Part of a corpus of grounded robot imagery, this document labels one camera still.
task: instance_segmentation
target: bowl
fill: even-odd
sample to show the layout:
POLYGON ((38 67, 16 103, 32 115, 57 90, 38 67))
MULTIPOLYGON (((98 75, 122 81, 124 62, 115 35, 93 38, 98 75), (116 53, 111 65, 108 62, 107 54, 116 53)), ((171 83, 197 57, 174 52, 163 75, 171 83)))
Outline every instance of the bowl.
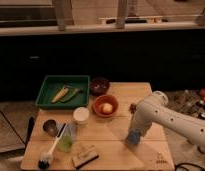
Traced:
POLYGON ((94 96, 100 96, 106 94, 110 87, 108 79, 103 77, 96 77, 90 82, 91 94, 94 96))
POLYGON ((117 99, 109 94, 97 97, 92 104, 94 113, 105 118, 116 115, 117 108, 117 99))
POLYGON ((89 118, 90 112, 85 107, 78 107, 73 113, 73 118, 77 124, 85 124, 89 118))
POLYGON ((44 122, 43 130, 47 132, 50 136, 56 137, 58 134, 57 123, 54 119, 49 119, 44 122))

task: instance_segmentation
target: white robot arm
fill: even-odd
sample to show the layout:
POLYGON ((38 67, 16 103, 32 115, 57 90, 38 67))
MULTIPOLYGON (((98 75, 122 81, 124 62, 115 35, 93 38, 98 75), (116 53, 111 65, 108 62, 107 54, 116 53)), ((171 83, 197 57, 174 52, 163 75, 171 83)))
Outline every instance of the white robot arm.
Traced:
POLYGON ((205 148, 205 121, 170 110, 165 107, 167 103, 167 96, 160 91, 155 91, 140 101, 131 119, 126 141, 138 144, 140 136, 145 136, 152 122, 156 122, 205 148))

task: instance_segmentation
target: green tray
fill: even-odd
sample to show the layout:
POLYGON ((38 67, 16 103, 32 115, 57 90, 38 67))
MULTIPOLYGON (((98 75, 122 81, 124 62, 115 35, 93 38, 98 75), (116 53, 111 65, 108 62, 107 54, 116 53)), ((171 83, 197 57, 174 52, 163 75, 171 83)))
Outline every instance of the green tray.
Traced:
POLYGON ((90 77, 87 75, 48 75, 42 83, 35 104, 42 109, 75 109, 80 106, 86 107, 89 102, 89 82, 90 77), (67 102, 51 103, 53 97, 64 84, 82 89, 83 91, 67 102))

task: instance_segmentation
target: black wall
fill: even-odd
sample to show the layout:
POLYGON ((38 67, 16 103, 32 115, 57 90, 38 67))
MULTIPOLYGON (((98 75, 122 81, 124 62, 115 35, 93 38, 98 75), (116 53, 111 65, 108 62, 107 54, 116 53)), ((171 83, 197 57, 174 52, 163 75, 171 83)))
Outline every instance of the black wall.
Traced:
POLYGON ((0 100, 35 99, 47 74, 205 87, 205 30, 0 37, 0 100))

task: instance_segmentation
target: brush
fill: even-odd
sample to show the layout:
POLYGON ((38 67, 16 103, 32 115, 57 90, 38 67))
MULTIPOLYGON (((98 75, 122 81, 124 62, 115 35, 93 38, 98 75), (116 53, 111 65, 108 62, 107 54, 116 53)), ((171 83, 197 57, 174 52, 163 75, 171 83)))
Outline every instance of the brush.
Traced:
POLYGON ((66 128, 66 123, 63 124, 63 126, 60 129, 59 133, 57 134, 51 148, 47 152, 43 152, 41 154, 40 160, 38 162, 38 167, 40 169, 44 170, 44 169, 47 169, 50 166, 50 164, 53 160, 53 151, 54 151, 57 143, 59 142, 60 138, 62 137, 65 128, 66 128))

